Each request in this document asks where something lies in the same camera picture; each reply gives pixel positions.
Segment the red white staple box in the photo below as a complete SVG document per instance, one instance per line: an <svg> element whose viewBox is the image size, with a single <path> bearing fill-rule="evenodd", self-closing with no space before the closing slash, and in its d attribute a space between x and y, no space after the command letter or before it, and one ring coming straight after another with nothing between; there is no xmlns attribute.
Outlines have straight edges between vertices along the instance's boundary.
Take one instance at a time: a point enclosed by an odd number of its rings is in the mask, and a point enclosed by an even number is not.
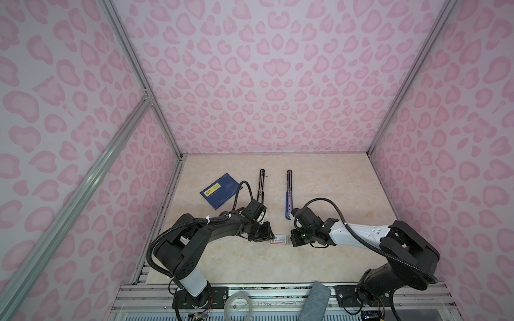
<svg viewBox="0 0 514 321"><path fill-rule="evenodd" d="M287 236L286 235L276 235L270 243L273 245L286 245L287 244Z"/></svg>

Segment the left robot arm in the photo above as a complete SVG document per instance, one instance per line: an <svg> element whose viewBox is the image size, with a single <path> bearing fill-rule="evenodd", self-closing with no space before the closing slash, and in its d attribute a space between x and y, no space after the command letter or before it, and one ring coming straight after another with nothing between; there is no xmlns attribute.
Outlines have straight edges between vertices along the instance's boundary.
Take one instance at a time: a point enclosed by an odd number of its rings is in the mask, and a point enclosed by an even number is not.
<svg viewBox="0 0 514 321"><path fill-rule="evenodd" d="M169 277L191 298L203 298L210 284L199 271L198 263L207 245L221 238L244 234L250 242L273 240L270 223L259 221L265 213L266 207L255 199L246 207L224 211L217 217L196 218L186 213L150 243L147 263Z"/></svg>

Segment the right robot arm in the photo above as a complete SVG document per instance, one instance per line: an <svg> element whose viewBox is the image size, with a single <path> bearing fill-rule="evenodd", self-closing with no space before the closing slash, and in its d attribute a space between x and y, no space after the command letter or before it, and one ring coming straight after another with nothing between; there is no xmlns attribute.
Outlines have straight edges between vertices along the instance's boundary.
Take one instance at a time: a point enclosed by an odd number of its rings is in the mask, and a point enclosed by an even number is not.
<svg viewBox="0 0 514 321"><path fill-rule="evenodd" d="M354 246L371 250L387 263L364 272L352 299L365 305L377 302L392 290L411 287L424 291L436 284L439 252L404 221L390 226L363 226L338 219L323 221L308 207L294 209L294 247L319 243L323 247Z"/></svg>

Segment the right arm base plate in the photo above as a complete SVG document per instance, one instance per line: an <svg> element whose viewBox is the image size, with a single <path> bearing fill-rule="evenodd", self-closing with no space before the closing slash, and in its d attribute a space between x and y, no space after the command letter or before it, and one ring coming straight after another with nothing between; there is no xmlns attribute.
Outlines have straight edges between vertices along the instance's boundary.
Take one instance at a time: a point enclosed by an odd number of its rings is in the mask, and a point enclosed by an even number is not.
<svg viewBox="0 0 514 321"><path fill-rule="evenodd" d="M382 295L372 294L362 286L337 285L334 287L335 296L340 308L369 308L388 307L388 299Z"/></svg>

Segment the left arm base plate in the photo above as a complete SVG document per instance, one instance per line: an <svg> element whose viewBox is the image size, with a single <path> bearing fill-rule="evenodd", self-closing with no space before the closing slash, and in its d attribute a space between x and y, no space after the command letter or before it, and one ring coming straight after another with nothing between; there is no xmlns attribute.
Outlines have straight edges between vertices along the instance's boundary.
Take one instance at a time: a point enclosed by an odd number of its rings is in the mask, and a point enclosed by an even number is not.
<svg viewBox="0 0 514 321"><path fill-rule="evenodd" d="M193 296L186 289L177 290L172 307L178 309L223 309L229 297L229 288L210 284L198 295Z"/></svg>

